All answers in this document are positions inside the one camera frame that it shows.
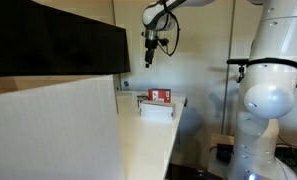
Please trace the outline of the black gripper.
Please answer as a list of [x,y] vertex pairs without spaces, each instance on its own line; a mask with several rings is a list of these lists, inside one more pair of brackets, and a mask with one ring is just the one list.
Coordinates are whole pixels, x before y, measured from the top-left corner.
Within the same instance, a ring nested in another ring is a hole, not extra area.
[[154,58],[154,50],[158,45],[167,46],[169,40],[167,38],[160,38],[159,32],[156,30],[145,30],[142,33],[142,36],[145,38],[145,67],[149,68],[149,65],[152,64]]

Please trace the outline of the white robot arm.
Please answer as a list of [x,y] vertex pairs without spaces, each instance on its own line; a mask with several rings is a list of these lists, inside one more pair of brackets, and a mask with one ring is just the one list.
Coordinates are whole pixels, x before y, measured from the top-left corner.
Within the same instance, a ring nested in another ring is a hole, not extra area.
[[239,85],[228,180],[297,180],[275,157],[278,119],[294,105],[297,0],[248,0],[263,7],[246,73]]

